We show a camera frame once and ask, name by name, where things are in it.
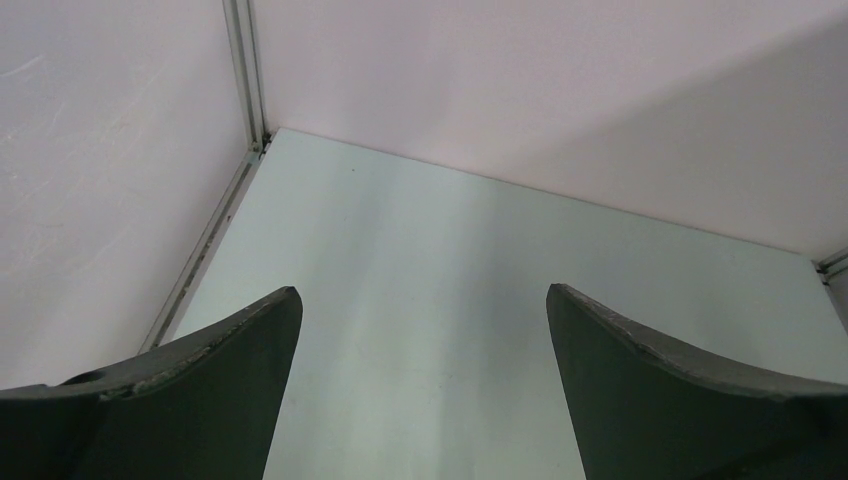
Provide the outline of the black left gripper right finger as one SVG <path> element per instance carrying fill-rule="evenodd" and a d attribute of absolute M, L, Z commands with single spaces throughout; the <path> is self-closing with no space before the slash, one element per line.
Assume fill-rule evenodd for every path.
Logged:
<path fill-rule="evenodd" d="M 843 479 L 847 388 L 744 364 L 554 284 L 546 311 L 589 479 Z"/>

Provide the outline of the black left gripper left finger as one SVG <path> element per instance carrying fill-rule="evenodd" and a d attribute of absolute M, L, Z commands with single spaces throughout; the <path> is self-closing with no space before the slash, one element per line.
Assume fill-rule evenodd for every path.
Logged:
<path fill-rule="evenodd" d="M 259 479 L 303 305 L 282 287 L 144 354 L 1 393 L 5 479 Z"/>

